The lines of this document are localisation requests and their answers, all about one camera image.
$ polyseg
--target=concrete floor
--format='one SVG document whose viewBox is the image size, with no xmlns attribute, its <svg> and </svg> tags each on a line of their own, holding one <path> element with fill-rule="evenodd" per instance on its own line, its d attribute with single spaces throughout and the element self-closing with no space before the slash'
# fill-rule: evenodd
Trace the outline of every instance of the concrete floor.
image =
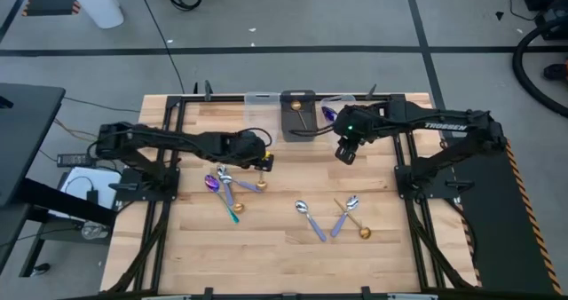
<svg viewBox="0 0 568 300">
<path fill-rule="evenodd" d="M 16 0 L 0 0 L 0 22 Z M 63 87 L 69 97 L 111 107 L 139 108 L 145 94 L 179 93 L 180 87 L 143 0 L 119 0 L 125 22 L 100 30 L 81 11 L 75 16 L 21 17 L 0 36 L 0 81 Z M 262 46 L 418 46 L 407 0 L 203 0 L 194 12 L 180 12 L 168 0 L 148 0 L 171 48 Z M 416 0 L 429 46 L 514 46 L 532 28 L 509 13 L 509 0 Z M 518 1 L 518 12 L 528 11 Z M 496 12 L 505 12 L 501 20 Z M 547 44 L 540 38 L 534 45 Z M 4 56 L 10 50 L 152 49 L 136 56 Z M 419 52 L 305 52 L 174 55 L 187 91 L 211 81 L 215 92 L 315 91 L 431 92 Z M 548 83 L 540 70 L 564 62 L 563 54 L 525 56 L 531 78 L 557 101 L 568 104 L 562 83 Z M 535 214 L 561 285 L 568 288 L 565 244 L 568 209 L 564 165 L 568 154 L 564 118 L 541 107 L 518 85 L 511 54 L 433 54 L 446 107 L 489 109 L 511 139 Z M 95 132 L 104 122 L 137 120 L 64 101 L 58 118 L 69 128 Z M 51 156 L 79 153 L 86 144 L 51 128 L 42 149 Z M 64 170 L 38 155 L 29 177 L 55 186 Z M 36 229 L 28 224 L 22 235 Z M 61 298 L 98 291 L 106 248 L 47 243 L 41 260 L 53 264 L 49 274 L 17 278 L 31 241 L 22 241 L 0 276 L 2 298 Z"/>
</svg>

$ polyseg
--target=wooden table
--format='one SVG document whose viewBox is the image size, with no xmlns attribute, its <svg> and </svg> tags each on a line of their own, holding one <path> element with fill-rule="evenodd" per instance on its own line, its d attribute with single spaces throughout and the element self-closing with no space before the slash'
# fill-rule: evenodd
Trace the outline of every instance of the wooden table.
<svg viewBox="0 0 568 300">
<path fill-rule="evenodd" d="M 146 96 L 139 121 L 160 127 L 166 97 Z M 427 93 L 408 93 L 406 98 L 431 107 Z M 183 131 L 241 130 L 243 109 L 242 103 L 191 103 Z M 417 130 L 414 136 L 419 155 L 440 150 L 436 131 Z M 334 148 L 326 136 L 308 143 L 278 139 L 270 149 L 275 163 L 272 172 L 265 173 L 266 192 L 233 186 L 235 200 L 246 205 L 238 225 L 203 184 L 203 177 L 215 173 L 216 165 L 180 153 L 182 177 L 171 207 L 160 294 L 202 294 L 206 287 L 213 287 L 216 294 L 359 293 L 362 286 L 372 292 L 418 291 L 406 211 L 393 174 L 392 140 L 364 145 L 351 166 L 334 157 Z M 152 149 L 143 153 L 152 159 L 156 155 Z M 231 167 L 230 173 L 250 183 L 258 180 L 253 170 Z M 346 201 L 353 194 L 360 204 L 352 214 L 373 234 L 367 241 L 360 239 L 355 224 L 347 220 L 339 235 L 331 238 L 329 232 L 341 215 L 333 198 Z M 294 202 L 299 199 L 309 204 L 327 242 L 322 243 L 306 217 L 296 211 Z M 146 204 L 134 203 L 117 218 L 101 289 L 115 284 L 137 254 Z M 430 210 L 440 249 L 475 285 L 460 216 L 440 200 L 430 201 Z M 430 256 L 424 246 L 422 250 L 432 285 Z M 146 287 L 153 263 L 150 256 Z"/>
</svg>

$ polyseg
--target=clear plastic container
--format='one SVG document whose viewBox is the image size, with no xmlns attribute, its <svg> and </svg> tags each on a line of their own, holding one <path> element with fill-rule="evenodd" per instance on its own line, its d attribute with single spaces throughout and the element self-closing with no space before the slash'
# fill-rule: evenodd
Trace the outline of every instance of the clear plastic container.
<svg viewBox="0 0 568 300">
<path fill-rule="evenodd" d="M 324 115 L 322 107 L 327 107 L 333 109 L 336 113 L 339 112 L 345 107 L 345 105 L 355 105 L 356 100 L 353 95 L 337 95 L 334 97 L 327 97 L 320 101 L 319 106 L 316 107 L 318 111 L 318 127 L 323 128 L 329 125 L 329 120 L 326 119 Z M 332 145 L 337 145 L 337 141 L 339 140 L 339 136 L 337 136 L 333 131 L 327 133 L 328 141 Z"/>
<path fill-rule="evenodd" d="M 252 91 L 245 94 L 245 123 L 247 128 L 257 127 L 266 130 L 272 137 L 272 146 L 280 134 L 280 93 Z M 253 130 L 266 144 L 268 137 Z"/>
</svg>

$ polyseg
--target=white plastic bag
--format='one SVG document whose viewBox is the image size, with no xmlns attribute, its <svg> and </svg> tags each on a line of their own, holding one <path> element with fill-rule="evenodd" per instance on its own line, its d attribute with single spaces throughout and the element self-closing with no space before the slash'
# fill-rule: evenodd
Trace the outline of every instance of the white plastic bag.
<svg viewBox="0 0 568 300">
<path fill-rule="evenodd" d="M 77 0 L 100 28 L 113 28 L 124 22 L 117 0 Z"/>
</svg>

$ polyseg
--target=black mat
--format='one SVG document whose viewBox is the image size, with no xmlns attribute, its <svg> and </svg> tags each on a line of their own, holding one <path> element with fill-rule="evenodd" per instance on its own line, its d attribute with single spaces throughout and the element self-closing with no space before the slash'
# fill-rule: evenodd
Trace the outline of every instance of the black mat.
<svg viewBox="0 0 568 300">
<path fill-rule="evenodd" d="M 447 141 L 451 145 L 456 138 Z M 482 288 L 560 293 L 510 147 L 496 156 L 471 157 L 455 165 L 454 172 L 460 180 L 475 181 L 461 195 L 461 205 L 477 237 L 476 268 Z"/>
<path fill-rule="evenodd" d="M 28 0 L 22 16 L 73 15 L 80 8 L 75 0 Z"/>
</svg>

